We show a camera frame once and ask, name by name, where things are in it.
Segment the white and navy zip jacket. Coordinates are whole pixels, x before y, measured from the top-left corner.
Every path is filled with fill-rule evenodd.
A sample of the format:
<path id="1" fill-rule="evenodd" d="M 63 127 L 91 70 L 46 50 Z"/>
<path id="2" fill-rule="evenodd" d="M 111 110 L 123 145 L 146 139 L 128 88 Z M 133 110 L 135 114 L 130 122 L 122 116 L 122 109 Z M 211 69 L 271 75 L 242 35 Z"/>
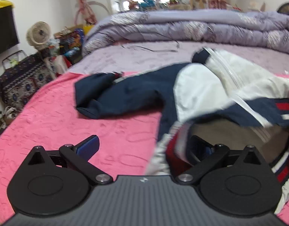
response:
<path id="1" fill-rule="evenodd" d="M 75 84 L 76 110 L 91 119 L 161 105 L 157 143 L 147 175 L 192 166 L 196 135 L 232 150 L 254 145 L 282 185 L 275 210 L 289 201 L 289 76 L 278 76 L 225 50 L 202 48 L 191 62 L 131 76 L 97 73 Z"/>

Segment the pink bunny print blanket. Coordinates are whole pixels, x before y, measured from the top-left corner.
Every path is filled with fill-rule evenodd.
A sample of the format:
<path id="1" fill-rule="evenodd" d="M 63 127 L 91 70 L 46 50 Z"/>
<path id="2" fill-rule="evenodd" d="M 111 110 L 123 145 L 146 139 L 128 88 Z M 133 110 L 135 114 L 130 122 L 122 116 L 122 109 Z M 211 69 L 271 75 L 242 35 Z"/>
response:
<path id="1" fill-rule="evenodd" d="M 161 115 L 156 110 L 115 117 L 88 119 L 75 109 L 74 83 L 82 78 L 66 73 L 45 85 L 0 137 L 0 222 L 14 211 L 7 186 L 33 146 L 56 150 L 96 134 L 101 151 L 92 163 L 112 176 L 144 174 L 151 169 Z"/>

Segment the purple bed sheet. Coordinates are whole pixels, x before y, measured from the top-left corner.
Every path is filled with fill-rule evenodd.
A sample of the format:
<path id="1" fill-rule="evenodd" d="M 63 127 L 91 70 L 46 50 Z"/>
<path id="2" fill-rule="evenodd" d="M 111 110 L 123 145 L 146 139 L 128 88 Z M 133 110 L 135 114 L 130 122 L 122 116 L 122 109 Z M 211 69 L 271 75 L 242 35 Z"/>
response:
<path id="1" fill-rule="evenodd" d="M 194 52 L 203 47 L 226 50 L 272 73 L 289 75 L 289 54 L 260 47 L 192 41 L 119 43 L 97 49 L 69 68 L 72 73 L 137 72 L 168 64 L 190 62 Z"/>

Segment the white desk fan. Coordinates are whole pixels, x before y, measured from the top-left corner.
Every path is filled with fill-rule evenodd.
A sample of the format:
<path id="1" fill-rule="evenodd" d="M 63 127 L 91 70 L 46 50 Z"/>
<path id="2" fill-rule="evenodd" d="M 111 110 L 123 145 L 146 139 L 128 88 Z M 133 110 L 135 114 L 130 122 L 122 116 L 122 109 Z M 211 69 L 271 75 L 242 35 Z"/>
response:
<path id="1" fill-rule="evenodd" d="M 26 32 L 26 40 L 28 44 L 36 50 L 46 48 L 50 40 L 51 29 L 50 26 L 43 21 L 36 22 Z"/>

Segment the purple folded quilt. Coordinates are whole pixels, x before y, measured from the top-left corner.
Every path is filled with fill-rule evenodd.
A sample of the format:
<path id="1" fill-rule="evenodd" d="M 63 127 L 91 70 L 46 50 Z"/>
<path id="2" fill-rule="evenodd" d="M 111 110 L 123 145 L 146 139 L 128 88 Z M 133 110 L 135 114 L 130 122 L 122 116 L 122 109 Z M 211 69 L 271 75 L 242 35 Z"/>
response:
<path id="1" fill-rule="evenodd" d="M 105 18 L 88 32 L 82 54 L 122 40 L 203 41 L 289 54 L 289 15 L 221 9 L 122 12 Z"/>

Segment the dark olive headboard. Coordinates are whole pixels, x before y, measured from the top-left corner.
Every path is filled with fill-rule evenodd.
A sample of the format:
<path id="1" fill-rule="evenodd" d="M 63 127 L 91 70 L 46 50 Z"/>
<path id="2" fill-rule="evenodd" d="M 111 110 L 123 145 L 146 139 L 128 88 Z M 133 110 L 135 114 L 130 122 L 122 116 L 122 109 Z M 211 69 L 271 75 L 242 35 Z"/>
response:
<path id="1" fill-rule="evenodd" d="M 289 3 L 285 3 L 283 5 L 281 5 L 278 10 L 278 13 L 282 13 L 282 14 L 288 14 L 289 15 Z"/>

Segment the black wall television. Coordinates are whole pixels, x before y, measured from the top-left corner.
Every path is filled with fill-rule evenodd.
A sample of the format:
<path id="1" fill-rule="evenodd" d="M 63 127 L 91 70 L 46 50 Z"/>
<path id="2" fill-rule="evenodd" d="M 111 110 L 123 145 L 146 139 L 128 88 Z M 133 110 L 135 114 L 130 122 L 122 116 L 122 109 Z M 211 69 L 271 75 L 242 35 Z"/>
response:
<path id="1" fill-rule="evenodd" d="M 0 54 L 19 43 L 13 6 L 10 1 L 0 0 Z"/>

